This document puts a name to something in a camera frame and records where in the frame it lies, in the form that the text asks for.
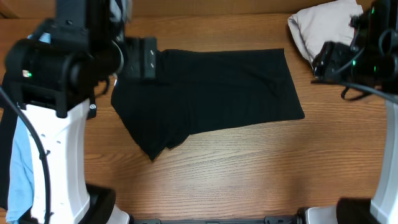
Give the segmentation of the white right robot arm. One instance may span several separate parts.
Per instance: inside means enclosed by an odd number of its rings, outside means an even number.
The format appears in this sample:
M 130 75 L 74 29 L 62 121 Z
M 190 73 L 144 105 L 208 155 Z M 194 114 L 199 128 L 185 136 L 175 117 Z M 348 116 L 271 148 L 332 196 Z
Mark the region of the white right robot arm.
M 342 101 L 338 87 L 310 83 L 295 47 L 287 59 L 305 118 L 228 133 L 235 149 L 252 155 L 237 159 L 244 166 L 233 174 L 239 189 L 221 191 L 217 217 L 282 215 L 376 191 L 387 129 L 383 102 Z

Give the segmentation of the black t-shirt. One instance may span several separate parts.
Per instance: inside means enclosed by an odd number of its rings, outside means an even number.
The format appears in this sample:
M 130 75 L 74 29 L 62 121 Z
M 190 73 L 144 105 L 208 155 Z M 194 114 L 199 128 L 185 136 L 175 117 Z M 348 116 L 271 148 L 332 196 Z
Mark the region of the black t-shirt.
M 120 76 L 111 104 L 150 159 L 191 134 L 305 116 L 283 49 L 165 50 L 156 78 Z

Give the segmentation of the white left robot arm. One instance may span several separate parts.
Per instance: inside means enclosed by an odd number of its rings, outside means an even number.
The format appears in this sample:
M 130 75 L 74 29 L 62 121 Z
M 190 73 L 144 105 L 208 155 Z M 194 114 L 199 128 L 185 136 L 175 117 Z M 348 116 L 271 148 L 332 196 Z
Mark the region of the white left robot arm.
M 9 92 L 18 116 L 11 169 L 9 223 L 132 223 L 113 189 L 86 183 L 84 133 L 95 87 L 110 76 L 155 77 L 156 40 L 127 38 L 131 1 L 57 1 L 44 20 L 6 56 Z

